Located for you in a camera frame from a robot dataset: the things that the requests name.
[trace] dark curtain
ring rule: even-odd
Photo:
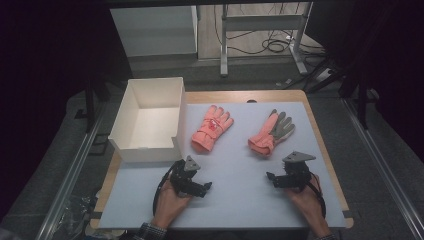
[[[3,217],[52,142],[68,99],[88,81],[125,81],[131,70],[106,5],[2,2],[0,24]]]

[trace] metal rail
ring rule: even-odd
[[[72,193],[79,173],[81,172],[81,168],[85,163],[90,147],[97,134],[97,130],[99,129],[100,123],[103,120],[106,105],[107,102],[99,102],[96,112],[96,121],[94,122],[91,131],[85,135],[84,140],[78,149],[78,152],[75,155],[75,158],[72,161],[62,182],[62,185],[60,186],[59,191],[57,192],[55,199],[52,202],[49,212],[47,213],[44,222],[41,225],[36,240],[49,240],[53,238],[57,224],[59,223],[59,220],[64,212],[65,203]]]
[[[378,149],[370,132],[368,130],[365,130],[357,119],[356,110],[353,104],[346,99],[342,99],[342,102],[347,108],[350,118],[361,140],[364,142],[364,145],[366,146],[369,154],[371,155],[371,158],[374,161],[377,170],[379,171],[384,183],[389,189],[389,192],[395,200],[400,212],[405,218],[405,221],[408,224],[412,234],[414,235],[415,239],[424,239],[423,221],[420,215],[418,214],[416,208],[412,204],[408,195],[403,191],[393,172],[390,170],[389,165],[387,164],[383,154]]]

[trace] orange glove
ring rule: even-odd
[[[230,118],[230,113],[224,113],[222,107],[211,105],[205,114],[202,126],[191,137],[191,145],[197,152],[211,151],[215,141],[231,125],[234,119]]]
[[[275,145],[286,140],[294,131],[295,125],[291,123],[291,117],[286,118],[286,113],[277,114],[272,110],[259,133],[247,141],[250,149],[269,156]]]

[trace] wall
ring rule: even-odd
[[[111,9],[127,57],[197,52],[196,7]]]

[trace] glove finger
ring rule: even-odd
[[[278,114],[278,118],[277,121],[274,124],[274,127],[271,130],[271,135],[275,136],[278,133],[278,127],[280,126],[280,124],[284,121],[284,119],[286,118],[286,113],[285,112],[281,112],[280,114]]]
[[[268,117],[268,119],[265,121],[264,125],[262,125],[261,132],[264,132],[267,134],[271,133],[272,129],[275,126],[275,123],[277,122],[277,119],[278,119],[277,113],[271,114]]]
[[[294,124],[287,125],[280,133],[279,138],[276,139],[276,142],[286,140],[294,132],[296,126]]]
[[[292,122],[292,118],[288,117],[286,119],[282,119],[276,123],[275,132],[273,132],[273,136],[275,139],[280,139],[283,135],[284,129],[286,129]]]
[[[231,125],[233,125],[233,123],[234,123],[234,119],[232,119],[232,118],[228,118],[225,122],[223,122],[222,125],[221,125],[223,132],[227,131],[227,129],[229,127],[231,127]]]
[[[221,123],[224,123],[225,121],[227,121],[227,119],[230,117],[230,113],[229,112],[225,112],[224,114],[222,114],[218,120]]]
[[[224,113],[224,109],[222,107],[218,107],[213,116],[214,118],[219,118],[221,117],[222,113]]]
[[[277,113],[277,109],[272,109],[272,112],[269,114],[268,117],[271,117],[272,114]]]
[[[205,116],[206,116],[206,117],[207,117],[207,116],[212,117],[212,116],[214,115],[215,111],[216,111],[216,106],[215,106],[215,105],[211,105],[211,106],[209,107],[208,111],[206,112],[206,115],[205,115]]]

